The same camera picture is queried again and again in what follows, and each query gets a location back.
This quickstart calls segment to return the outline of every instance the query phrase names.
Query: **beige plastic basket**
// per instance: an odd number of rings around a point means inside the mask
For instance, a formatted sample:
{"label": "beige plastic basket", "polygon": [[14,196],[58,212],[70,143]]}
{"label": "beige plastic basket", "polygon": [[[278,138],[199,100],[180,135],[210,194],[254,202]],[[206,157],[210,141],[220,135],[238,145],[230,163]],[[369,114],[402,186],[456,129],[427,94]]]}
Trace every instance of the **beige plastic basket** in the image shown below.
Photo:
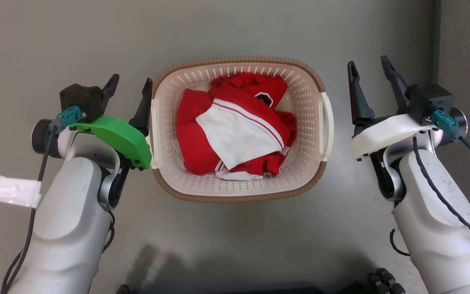
{"label": "beige plastic basket", "polygon": [[[297,139],[276,177],[231,181],[194,175],[183,165],[175,135],[175,115],[185,89],[207,91],[218,76],[238,72],[279,75],[288,84],[277,110],[297,118]],[[320,77],[289,58],[215,58],[176,65],[156,80],[151,103],[151,168],[170,195],[190,201],[242,203],[300,195],[324,173],[333,144],[333,113]]]}

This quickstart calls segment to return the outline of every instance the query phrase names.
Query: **clothing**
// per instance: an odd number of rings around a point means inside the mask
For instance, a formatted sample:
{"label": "clothing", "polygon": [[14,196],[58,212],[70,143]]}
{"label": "clothing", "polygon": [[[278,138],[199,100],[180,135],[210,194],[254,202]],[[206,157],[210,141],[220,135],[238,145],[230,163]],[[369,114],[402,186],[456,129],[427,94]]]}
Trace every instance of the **clothing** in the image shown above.
{"label": "clothing", "polygon": [[274,111],[286,89],[280,77],[239,73],[208,93],[185,90],[176,126],[184,166],[224,179],[277,175],[297,133],[293,115]]}

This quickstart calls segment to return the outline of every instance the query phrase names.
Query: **brown basket rim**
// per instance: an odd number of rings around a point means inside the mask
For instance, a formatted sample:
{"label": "brown basket rim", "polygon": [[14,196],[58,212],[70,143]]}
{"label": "brown basket rim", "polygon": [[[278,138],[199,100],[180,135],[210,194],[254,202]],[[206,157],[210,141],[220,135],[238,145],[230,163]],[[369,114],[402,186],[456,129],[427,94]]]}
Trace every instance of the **brown basket rim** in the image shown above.
{"label": "brown basket rim", "polygon": [[[219,63],[248,63],[248,62],[255,62],[255,63],[278,63],[282,65],[292,65],[304,70],[308,73],[311,78],[315,81],[319,92],[325,92],[324,84],[319,77],[319,75],[306,63],[293,59],[293,58],[275,58],[275,57],[265,57],[265,56],[247,56],[247,57],[229,57],[229,58],[210,58],[210,59],[203,59],[197,60],[192,62],[185,62],[180,63],[178,65],[173,65],[166,69],[162,74],[157,77],[155,84],[153,85],[153,91],[151,94],[151,98],[155,99],[155,93],[157,93],[157,89],[161,82],[171,73],[179,70],[179,69],[186,69],[188,67],[200,67],[202,65],[217,65]],[[155,179],[159,183],[159,185],[166,191],[168,194],[176,197],[178,199],[187,200],[187,201],[198,201],[198,202],[208,202],[208,203],[248,203],[248,202],[256,202],[256,201],[267,201],[267,200],[275,200],[275,199],[282,199],[288,198],[293,196],[298,196],[304,192],[307,192],[311,189],[317,182],[319,182],[320,178],[324,174],[324,170],[326,169],[327,162],[321,161],[319,168],[315,175],[307,182],[304,186],[300,188],[296,188],[289,191],[283,192],[276,192],[270,194],[261,194],[261,195],[249,195],[249,196],[202,196],[202,195],[191,195],[178,192],[174,188],[172,188],[162,177],[161,172],[159,169],[153,169],[153,175]]]}

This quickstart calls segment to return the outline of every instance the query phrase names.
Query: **cable tag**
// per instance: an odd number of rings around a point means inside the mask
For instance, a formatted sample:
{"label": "cable tag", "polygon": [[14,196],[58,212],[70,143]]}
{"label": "cable tag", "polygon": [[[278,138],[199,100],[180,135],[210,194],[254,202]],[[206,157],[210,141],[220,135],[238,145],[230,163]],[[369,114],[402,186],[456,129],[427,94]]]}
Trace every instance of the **cable tag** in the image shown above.
{"label": "cable tag", "polygon": [[41,182],[7,178],[0,175],[0,202],[37,208],[41,200]]}

